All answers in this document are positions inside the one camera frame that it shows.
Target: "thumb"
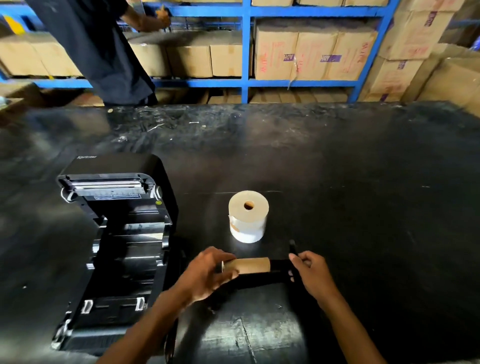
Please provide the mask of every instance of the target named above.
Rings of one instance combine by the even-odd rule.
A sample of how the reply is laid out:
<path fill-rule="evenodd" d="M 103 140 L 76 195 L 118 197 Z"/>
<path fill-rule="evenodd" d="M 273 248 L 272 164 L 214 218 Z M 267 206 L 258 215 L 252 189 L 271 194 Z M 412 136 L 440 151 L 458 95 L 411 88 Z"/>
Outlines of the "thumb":
<path fill-rule="evenodd" d="M 214 275 L 214 288 L 217 289 L 222 284 L 230 282 L 232 279 L 235 279 L 239 276 L 239 272 L 235 269 L 227 270 L 222 273 L 218 273 Z"/>
<path fill-rule="evenodd" d="M 295 254 L 290 253 L 288 255 L 288 258 L 292 262 L 293 266 L 299 271 L 300 275 L 303 273 L 306 273 L 306 270 L 309 269 L 303 262 L 302 260 L 296 256 Z"/>

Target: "cardboard tube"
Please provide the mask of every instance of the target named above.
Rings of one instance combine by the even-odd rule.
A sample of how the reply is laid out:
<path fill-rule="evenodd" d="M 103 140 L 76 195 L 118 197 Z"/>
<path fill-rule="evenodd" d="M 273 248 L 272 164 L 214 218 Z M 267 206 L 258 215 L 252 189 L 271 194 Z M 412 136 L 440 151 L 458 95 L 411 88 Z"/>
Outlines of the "cardboard tube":
<path fill-rule="evenodd" d="M 222 272 L 231 269 L 236 269 L 240 274 L 270 272 L 270 259 L 245 258 L 222 262 Z"/>

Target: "roll core hole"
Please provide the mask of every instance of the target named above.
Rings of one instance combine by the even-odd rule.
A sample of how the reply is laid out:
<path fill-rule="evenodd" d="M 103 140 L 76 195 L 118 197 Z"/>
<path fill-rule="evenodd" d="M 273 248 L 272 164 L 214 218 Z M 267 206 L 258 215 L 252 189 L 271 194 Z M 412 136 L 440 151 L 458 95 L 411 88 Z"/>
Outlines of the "roll core hole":
<path fill-rule="evenodd" d="M 245 210 L 251 210 L 253 209 L 255 205 L 253 204 L 252 201 L 247 201 L 243 204 L 243 207 L 245 208 Z"/>

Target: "person's left hand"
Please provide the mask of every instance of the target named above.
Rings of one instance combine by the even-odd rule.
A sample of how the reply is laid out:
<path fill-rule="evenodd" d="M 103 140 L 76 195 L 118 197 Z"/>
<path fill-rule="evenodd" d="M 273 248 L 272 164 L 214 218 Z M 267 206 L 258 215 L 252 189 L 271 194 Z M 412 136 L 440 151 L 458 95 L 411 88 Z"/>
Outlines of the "person's left hand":
<path fill-rule="evenodd" d="M 172 288 L 186 295 L 187 304 L 204 300 L 222 284 L 238 277 L 236 270 L 214 273 L 217 264 L 231 259 L 236 259 L 235 255 L 210 246 L 188 264 Z"/>

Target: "black shirt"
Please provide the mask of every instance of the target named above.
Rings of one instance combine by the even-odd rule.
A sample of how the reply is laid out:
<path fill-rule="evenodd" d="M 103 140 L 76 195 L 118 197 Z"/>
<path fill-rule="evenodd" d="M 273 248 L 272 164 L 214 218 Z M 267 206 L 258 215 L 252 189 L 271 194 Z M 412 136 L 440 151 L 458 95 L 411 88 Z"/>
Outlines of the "black shirt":
<path fill-rule="evenodd" d="M 125 0 L 26 0 L 105 104 L 137 105 L 155 89 L 116 20 Z"/>

